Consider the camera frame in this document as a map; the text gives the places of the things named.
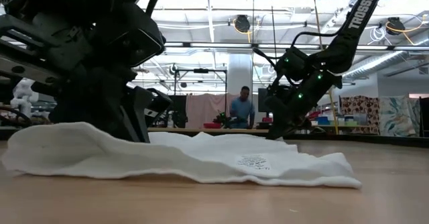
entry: patterned fabric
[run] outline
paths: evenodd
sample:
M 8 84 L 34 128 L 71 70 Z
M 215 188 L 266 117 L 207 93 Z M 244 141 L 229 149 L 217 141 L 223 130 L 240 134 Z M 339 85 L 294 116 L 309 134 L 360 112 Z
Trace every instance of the patterned fabric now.
M 419 136 L 420 104 L 417 99 L 402 97 L 380 98 L 382 136 Z
M 368 125 L 372 127 L 356 127 L 352 133 L 378 134 L 379 125 L 379 101 L 378 98 L 356 96 L 341 97 L 341 114 L 353 115 L 355 113 L 365 113 L 368 118 Z

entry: yellow pole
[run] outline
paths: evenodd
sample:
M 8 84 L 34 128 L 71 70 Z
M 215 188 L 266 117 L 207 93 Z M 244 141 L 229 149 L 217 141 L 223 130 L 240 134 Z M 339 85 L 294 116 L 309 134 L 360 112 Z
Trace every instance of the yellow pole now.
M 335 133 L 338 135 L 338 122 L 336 121 L 336 113 L 335 113 L 335 105 L 334 101 L 332 100 L 332 88 L 329 89 L 329 99 L 330 99 L 330 109 L 332 110 L 332 114 L 334 115 L 334 125 L 335 125 Z

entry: man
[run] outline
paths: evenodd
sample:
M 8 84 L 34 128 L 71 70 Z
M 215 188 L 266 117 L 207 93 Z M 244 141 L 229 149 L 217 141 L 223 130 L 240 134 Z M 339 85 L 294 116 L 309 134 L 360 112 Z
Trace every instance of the man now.
M 231 124 L 235 129 L 251 129 L 255 123 L 255 106 L 249 101 L 249 87 L 242 87 L 240 97 L 237 97 L 231 103 L 229 113 L 231 117 L 237 117 L 237 122 Z M 247 118 L 250 116 L 250 123 L 247 124 Z

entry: white cloth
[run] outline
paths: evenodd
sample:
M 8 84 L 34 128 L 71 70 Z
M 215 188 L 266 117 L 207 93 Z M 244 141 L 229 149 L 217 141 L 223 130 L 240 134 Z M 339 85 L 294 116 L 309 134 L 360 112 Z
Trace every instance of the white cloth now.
M 295 145 L 241 134 L 149 137 L 151 144 L 133 143 L 87 123 L 39 125 L 15 133 L 1 160 L 7 170 L 43 176 L 178 174 L 201 183 L 361 187 L 341 153 L 317 158 Z

